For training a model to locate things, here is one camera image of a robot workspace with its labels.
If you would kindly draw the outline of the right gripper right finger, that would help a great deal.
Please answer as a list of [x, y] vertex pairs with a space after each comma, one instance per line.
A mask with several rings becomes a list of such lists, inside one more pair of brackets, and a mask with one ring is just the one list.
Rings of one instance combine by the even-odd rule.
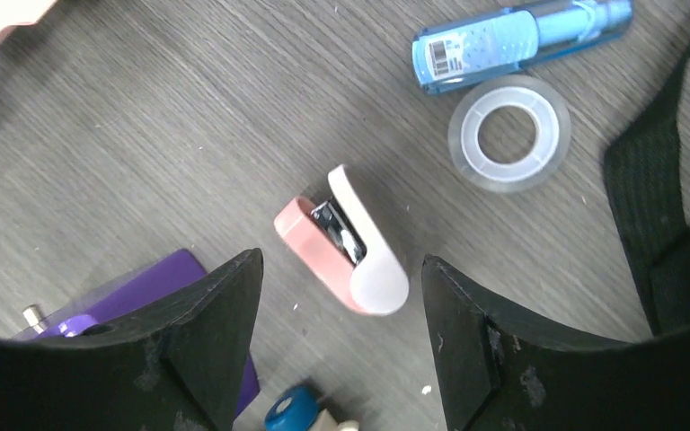
[[451, 430], [690, 430], [690, 327], [627, 343], [533, 312], [427, 255], [421, 289]]

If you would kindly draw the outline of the black backpack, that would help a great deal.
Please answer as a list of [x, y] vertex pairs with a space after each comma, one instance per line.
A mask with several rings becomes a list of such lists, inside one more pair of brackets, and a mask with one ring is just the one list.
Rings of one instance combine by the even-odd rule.
[[677, 113], [690, 44], [646, 109], [606, 149], [606, 194], [653, 335], [690, 325], [690, 225]]

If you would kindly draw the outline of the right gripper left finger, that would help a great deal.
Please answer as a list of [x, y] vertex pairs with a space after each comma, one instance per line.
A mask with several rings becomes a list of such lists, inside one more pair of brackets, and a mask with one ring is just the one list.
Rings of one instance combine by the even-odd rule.
[[229, 430], [263, 254], [73, 338], [0, 339], [0, 430]]

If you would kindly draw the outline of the blue correction tape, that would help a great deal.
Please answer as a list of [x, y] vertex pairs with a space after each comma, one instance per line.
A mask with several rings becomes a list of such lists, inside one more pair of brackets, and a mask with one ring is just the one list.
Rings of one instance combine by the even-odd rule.
[[593, 48], [622, 36], [631, 1], [535, 1], [426, 27], [411, 44], [413, 72], [440, 94]]

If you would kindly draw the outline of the purple stapler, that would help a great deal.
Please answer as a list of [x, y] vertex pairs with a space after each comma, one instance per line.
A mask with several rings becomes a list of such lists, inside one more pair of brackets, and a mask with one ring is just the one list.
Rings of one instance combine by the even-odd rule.
[[[201, 280], [212, 271], [204, 269], [189, 251], [176, 251], [125, 281], [105, 286], [53, 314], [49, 319], [49, 329], [35, 339], [56, 336], [73, 338], [83, 335], [93, 326], [117, 319], [165, 298]], [[251, 399], [247, 393], [247, 389], [253, 385], [249, 377], [251, 363], [248, 353], [235, 418]]]

